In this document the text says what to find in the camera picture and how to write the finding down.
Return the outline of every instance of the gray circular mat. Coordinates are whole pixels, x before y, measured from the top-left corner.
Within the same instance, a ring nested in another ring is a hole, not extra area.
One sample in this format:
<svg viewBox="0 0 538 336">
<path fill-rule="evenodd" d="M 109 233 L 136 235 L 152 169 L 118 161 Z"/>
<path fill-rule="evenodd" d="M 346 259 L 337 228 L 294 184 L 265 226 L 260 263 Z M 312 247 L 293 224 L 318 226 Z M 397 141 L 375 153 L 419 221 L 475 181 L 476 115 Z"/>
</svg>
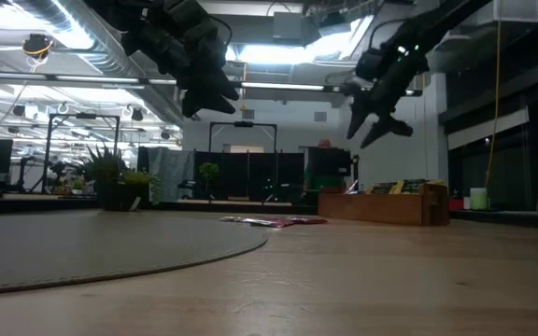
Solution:
<svg viewBox="0 0 538 336">
<path fill-rule="evenodd" d="M 0 216 L 0 292 L 169 271 L 266 240 L 260 228 L 163 211 Z"/>
</svg>

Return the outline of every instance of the wooden tabletop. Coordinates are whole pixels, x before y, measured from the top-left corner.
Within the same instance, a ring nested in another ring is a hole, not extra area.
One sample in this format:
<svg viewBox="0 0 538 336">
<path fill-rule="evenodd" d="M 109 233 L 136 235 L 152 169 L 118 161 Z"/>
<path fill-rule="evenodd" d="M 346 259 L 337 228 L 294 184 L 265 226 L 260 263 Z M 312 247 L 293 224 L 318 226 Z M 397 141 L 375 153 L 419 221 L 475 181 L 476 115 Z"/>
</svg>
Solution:
<svg viewBox="0 0 538 336">
<path fill-rule="evenodd" d="M 268 244 L 236 258 L 0 295 L 0 335 L 538 335 L 538 230 L 359 224 L 258 228 Z"/>
</svg>

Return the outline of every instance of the wooden crate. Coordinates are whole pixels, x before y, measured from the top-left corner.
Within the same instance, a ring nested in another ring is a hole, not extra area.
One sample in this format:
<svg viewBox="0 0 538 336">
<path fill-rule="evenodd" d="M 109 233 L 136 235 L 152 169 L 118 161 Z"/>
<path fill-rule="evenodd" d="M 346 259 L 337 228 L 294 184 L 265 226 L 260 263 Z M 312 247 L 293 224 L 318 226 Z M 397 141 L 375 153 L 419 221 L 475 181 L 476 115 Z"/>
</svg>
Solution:
<svg viewBox="0 0 538 336">
<path fill-rule="evenodd" d="M 425 184 L 417 195 L 344 195 L 321 193 L 322 217 L 403 225 L 447 225 L 447 187 Z"/>
</svg>

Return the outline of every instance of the wooden box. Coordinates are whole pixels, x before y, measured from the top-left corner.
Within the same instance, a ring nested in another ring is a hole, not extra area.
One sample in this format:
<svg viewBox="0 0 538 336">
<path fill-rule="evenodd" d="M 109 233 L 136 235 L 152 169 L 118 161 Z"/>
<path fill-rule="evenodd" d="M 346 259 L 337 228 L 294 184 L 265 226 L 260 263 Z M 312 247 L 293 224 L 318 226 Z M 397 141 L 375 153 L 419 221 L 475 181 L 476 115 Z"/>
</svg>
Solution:
<svg viewBox="0 0 538 336">
<path fill-rule="evenodd" d="M 447 225 L 447 187 L 425 184 L 419 194 L 319 195 L 322 217 L 403 225 Z"/>
</svg>

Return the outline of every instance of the black planter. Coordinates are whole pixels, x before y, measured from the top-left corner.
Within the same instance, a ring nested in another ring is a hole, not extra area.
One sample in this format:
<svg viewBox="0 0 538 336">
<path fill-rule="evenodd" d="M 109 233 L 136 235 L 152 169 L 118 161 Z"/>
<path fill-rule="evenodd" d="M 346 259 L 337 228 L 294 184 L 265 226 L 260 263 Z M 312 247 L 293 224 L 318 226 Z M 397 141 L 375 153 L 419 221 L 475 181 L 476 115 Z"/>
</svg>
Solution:
<svg viewBox="0 0 538 336">
<path fill-rule="evenodd" d="M 107 211 L 132 211 L 149 201 L 149 184 L 96 183 L 94 190 Z"/>
</svg>

